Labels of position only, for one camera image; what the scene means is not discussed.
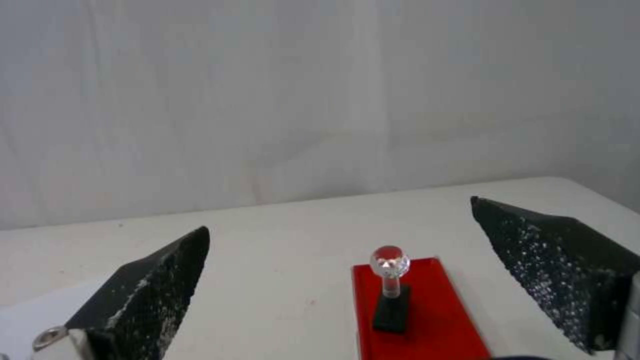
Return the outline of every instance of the white backdrop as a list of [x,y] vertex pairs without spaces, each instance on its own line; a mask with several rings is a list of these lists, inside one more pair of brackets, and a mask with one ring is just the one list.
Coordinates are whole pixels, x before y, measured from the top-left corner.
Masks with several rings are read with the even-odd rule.
[[0,0],[0,229],[542,175],[639,210],[639,17]]

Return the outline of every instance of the red base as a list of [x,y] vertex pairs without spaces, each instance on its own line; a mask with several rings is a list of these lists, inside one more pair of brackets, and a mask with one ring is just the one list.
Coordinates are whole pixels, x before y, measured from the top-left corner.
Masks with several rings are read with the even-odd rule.
[[352,271],[362,360],[490,357],[437,258],[412,260],[402,278],[411,286],[404,334],[373,330],[380,278],[369,265],[356,265]]

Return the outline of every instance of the black speckled block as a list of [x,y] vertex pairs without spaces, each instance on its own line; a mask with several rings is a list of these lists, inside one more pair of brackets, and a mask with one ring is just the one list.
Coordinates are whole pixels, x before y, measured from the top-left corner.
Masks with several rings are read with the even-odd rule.
[[471,198],[475,220],[511,275],[576,346],[616,346],[640,257],[574,218]]
[[122,265],[65,324],[87,332],[97,360],[160,360],[178,331],[209,252],[200,227]]

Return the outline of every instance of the crystal knob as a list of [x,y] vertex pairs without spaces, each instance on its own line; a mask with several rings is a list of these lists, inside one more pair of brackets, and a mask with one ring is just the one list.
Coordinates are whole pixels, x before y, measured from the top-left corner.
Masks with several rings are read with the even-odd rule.
[[409,271],[411,261],[397,246],[383,246],[371,254],[371,270],[382,278],[382,295],[394,299],[400,296],[400,277]]

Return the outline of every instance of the black square base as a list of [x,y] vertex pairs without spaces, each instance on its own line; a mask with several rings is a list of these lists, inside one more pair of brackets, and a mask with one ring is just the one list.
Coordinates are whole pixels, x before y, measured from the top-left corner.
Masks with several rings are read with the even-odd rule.
[[406,329],[411,288],[408,285],[401,285],[400,289],[400,296],[395,299],[388,299],[380,293],[376,313],[373,316],[374,329],[399,334]]

